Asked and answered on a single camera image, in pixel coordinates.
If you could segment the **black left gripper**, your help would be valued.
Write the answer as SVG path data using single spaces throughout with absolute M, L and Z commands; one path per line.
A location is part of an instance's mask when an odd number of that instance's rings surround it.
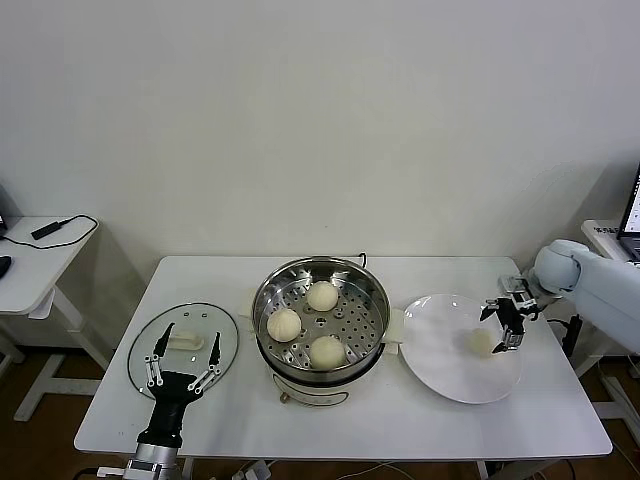
M 152 354 L 144 357 L 146 385 L 153 386 L 151 393 L 155 404 L 147 428 L 138 435 L 139 440 L 181 440 L 185 410 L 199 399 L 195 391 L 205 391 L 219 375 L 220 332 L 216 333 L 208 367 L 198 377 L 188 373 L 162 372 L 160 360 L 166 353 L 174 325 L 171 322 L 167 326 L 156 341 Z

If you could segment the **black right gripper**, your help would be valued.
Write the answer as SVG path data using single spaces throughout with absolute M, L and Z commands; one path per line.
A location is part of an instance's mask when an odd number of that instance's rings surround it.
M 502 336 L 498 344 L 493 348 L 492 354 L 516 351 L 524 338 L 524 316 L 510 298 L 500 297 L 489 299 L 481 308 L 480 322 L 485 321 L 491 315 L 498 317 L 502 327 Z

